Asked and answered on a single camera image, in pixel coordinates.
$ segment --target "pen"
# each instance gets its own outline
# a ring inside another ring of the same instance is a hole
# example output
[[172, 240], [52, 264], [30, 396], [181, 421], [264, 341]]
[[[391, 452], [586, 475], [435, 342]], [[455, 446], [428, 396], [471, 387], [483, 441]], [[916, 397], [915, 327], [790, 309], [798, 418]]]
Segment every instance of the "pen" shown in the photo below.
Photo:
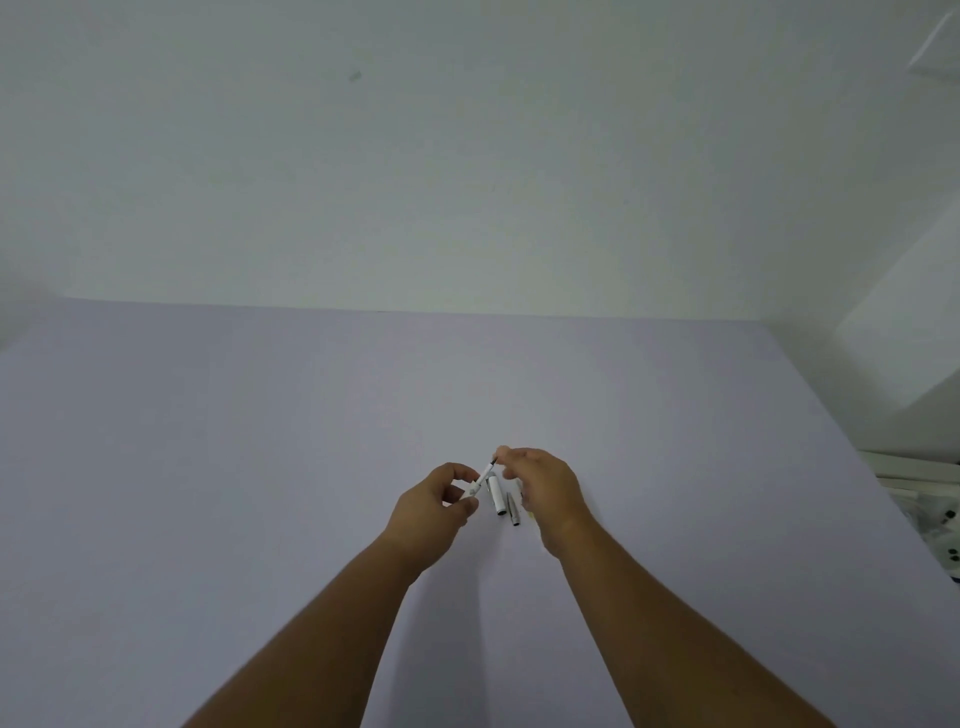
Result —
[[474, 497], [477, 495], [477, 493], [480, 491], [480, 487], [483, 485], [483, 481], [486, 480], [487, 475], [493, 471], [494, 465], [496, 465], [496, 455], [493, 456], [493, 460], [490, 461], [490, 465], [488, 465], [487, 468], [480, 474], [480, 477], [467, 486], [464, 494], [460, 496], [460, 500], [463, 500], [465, 497]]

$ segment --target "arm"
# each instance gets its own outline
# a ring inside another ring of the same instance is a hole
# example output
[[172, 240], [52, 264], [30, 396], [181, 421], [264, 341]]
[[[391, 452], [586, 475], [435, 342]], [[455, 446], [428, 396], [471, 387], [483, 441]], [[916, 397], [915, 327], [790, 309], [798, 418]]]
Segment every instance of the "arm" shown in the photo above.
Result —
[[359, 726], [407, 589], [477, 508], [476, 498], [458, 501], [454, 477], [479, 475], [447, 463], [404, 493], [384, 532], [184, 728]]
[[548, 452], [501, 448], [547, 550], [564, 568], [636, 726], [830, 726], [737, 643], [664, 587], [593, 518]]

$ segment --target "finger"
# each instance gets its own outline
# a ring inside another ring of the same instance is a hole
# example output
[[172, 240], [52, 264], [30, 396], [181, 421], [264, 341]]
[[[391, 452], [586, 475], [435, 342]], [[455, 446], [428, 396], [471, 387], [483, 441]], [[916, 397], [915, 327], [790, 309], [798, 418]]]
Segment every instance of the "finger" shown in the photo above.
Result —
[[475, 497], [465, 497], [463, 500], [458, 500], [449, 506], [446, 509], [446, 516], [456, 521], [457, 527], [460, 527], [466, 525], [467, 519], [476, 513], [479, 507], [480, 501]]
[[434, 468], [420, 486], [439, 497], [453, 480], [473, 482], [478, 477], [480, 473], [462, 463], [443, 463], [439, 468]]
[[497, 448], [496, 461], [504, 465], [503, 476], [507, 480], [515, 478], [533, 479], [542, 468], [540, 460], [543, 450]]
[[501, 453], [507, 454], [512, 452], [514, 455], [519, 455], [520, 457], [525, 457], [530, 460], [542, 460], [544, 457], [551, 457], [550, 453], [545, 449], [538, 448], [511, 448], [507, 445], [501, 445], [496, 449], [496, 459], [500, 460]]
[[463, 494], [463, 488], [458, 488], [455, 485], [448, 485], [444, 488], [444, 503], [456, 503], [458, 500], [460, 500], [460, 496]]

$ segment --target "hand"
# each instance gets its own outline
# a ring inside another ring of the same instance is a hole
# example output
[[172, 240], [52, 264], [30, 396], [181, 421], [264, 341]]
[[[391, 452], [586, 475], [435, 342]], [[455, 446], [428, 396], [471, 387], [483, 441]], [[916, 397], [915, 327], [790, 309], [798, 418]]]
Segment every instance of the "hand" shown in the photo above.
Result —
[[451, 481], [472, 482], [480, 477], [473, 468], [459, 463], [446, 463], [421, 483], [400, 496], [387, 527], [379, 541], [389, 543], [401, 554], [417, 575], [443, 556], [457, 531], [467, 523], [480, 502], [464, 498], [463, 490]]
[[523, 481], [523, 507], [537, 517], [543, 545], [554, 556], [560, 556], [564, 538], [577, 526], [596, 523], [577, 476], [559, 457], [541, 449], [502, 446], [496, 461], [505, 466], [505, 478]]

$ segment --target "wrist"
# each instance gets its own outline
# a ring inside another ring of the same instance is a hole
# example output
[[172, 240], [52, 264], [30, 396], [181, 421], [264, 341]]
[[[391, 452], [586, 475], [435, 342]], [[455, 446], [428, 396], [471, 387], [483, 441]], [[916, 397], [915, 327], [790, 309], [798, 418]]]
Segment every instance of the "wrist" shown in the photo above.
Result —
[[411, 553], [410, 548], [386, 531], [373, 540], [370, 548], [382, 554], [383, 558], [389, 561], [388, 567], [391, 573], [400, 575], [410, 584], [417, 581], [423, 572], [419, 560]]
[[591, 513], [564, 521], [550, 531], [554, 555], [562, 562], [594, 541], [597, 532], [602, 530]]

